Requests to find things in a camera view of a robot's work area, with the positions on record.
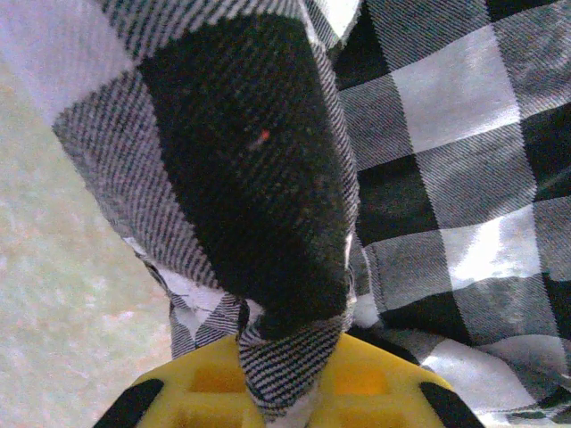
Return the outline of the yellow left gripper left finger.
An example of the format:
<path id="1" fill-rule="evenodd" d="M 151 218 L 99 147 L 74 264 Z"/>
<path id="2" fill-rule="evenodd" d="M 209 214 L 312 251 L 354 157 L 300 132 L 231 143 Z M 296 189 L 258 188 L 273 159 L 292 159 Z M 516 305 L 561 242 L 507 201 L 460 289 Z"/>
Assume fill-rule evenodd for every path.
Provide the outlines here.
<path id="1" fill-rule="evenodd" d="M 93 428 L 265 428 L 246 390 L 235 336 L 140 375 Z"/>

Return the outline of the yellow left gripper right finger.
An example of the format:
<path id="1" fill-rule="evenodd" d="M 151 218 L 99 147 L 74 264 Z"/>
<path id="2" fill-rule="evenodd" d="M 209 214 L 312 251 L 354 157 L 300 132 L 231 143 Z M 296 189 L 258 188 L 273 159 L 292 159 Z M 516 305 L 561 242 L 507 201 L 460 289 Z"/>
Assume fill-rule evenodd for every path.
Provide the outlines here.
<path id="1" fill-rule="evenodd" d="M 307 428 L 485 428 L 439 375 L 344 334 Z"/>

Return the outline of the black white checkered shirt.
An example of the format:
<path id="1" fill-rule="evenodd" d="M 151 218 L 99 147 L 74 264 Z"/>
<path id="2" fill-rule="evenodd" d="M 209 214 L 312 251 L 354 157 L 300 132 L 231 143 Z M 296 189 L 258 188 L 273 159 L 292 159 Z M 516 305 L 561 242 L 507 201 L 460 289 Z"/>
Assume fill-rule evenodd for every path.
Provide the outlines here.
<path id="1" fill-rule="evenodd" d="M 0 0 L 0 53 L 267 428 L 341 333 L 571 424 L 571 0 Z"/>

